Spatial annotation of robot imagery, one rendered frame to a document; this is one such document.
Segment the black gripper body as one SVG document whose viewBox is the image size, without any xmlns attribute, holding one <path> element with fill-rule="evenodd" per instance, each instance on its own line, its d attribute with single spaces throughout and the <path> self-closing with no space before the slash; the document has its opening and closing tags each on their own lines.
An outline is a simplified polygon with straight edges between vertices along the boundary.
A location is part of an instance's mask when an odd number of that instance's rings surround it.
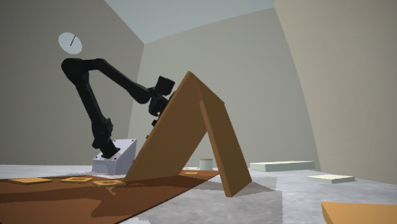
<svg viewBox="0 0 397 224">
<path fill-rule="evenodd" d="M 166 98 L 162 98 L 162 97 L 160 97 L 160 96 L 157 96 L 157 97 L 152 101 L 152 104 L 151 104 L 151 105 L 149 106 L 149 108 L 148 108 L 149 114 L 158 117 L 158 116 L 159 116 L 159 115 L 158 115 L 158 112 L 161 113 L 162 108 L 163 108 L 162 105 L 163 105 L 164 102 L 166 103 L 166 102 L 168 102 L 168 100 L 167 100 Z"/>
</svg>

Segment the grey cylindrical container with orange lid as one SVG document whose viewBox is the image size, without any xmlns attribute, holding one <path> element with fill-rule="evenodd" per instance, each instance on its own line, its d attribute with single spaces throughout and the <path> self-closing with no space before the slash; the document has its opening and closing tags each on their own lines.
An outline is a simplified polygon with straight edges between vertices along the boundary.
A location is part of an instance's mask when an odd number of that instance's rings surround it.
<svg viewBox="0 0 397 224">
<path fill-rule="evenodd" d="M 213 159 L 200 159 L 200 170 L 213 170 Z"/>
</svg>

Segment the brown wooden easel board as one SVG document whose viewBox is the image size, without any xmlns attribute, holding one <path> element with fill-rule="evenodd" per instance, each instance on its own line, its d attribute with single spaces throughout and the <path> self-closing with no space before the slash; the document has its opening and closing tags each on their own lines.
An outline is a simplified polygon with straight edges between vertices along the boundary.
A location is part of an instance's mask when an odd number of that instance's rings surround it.
<svg viewBox="0 0 397 224">
<path fill-rule="evenodd" d="M 225 103 L 191 71 L 162 107 L 123 181 L 179 175 L 207 132 L 226 197 L 252 182 Z"/>
</svg>

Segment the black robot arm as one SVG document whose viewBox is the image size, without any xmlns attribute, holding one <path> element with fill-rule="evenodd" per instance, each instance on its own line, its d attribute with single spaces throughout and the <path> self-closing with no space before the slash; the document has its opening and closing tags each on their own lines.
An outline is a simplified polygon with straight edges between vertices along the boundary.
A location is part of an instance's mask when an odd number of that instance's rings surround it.
<svg viewBox="0 0 397 224">
<path fill-rule="evenodd" d="M 110 118 L 106 119 L 103 116 L 98 106 L 98 102 L 89 84 L 89 71 L 99 70 L 122 88 L 125 88 L 125 90 L 130 93 L 130 96 L 140 104 L 147 103 L 151 98 L 149 106 L 157 96 L 164 98 L 164 96 L 170 95 L 175 84 L 174 81 L 159 76 L 156 86 L 147 89 L 130 80 L 127 76 L 123 75 L 119 70 L 116 70 L 116 68 L 106 62 L 106 60 L 101 58 L 92 60 L 66 58 L 61 63 L 61 67 L 66 77 L 76 86 L 81 101 L 91 119 L 93 137 L 95 138 L 92 147 L 94 149 L 100 149 L 103 153 L 101 157 L 107 159 L 114 156 L 120 148 L 115 147 L 115 144 L 111 141 L 113 124 Z"/>
</svg>

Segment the tan flat board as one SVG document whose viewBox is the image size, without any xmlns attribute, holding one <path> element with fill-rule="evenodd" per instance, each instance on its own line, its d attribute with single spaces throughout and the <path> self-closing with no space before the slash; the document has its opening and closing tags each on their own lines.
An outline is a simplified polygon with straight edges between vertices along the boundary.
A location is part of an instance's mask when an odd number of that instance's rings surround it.
<svg viewBox="0 0 397 224">
<path fill-rule="evenodd" d="M 321 202 L 326 224 L 397 224 L 397 205 Z"/>
</svg>

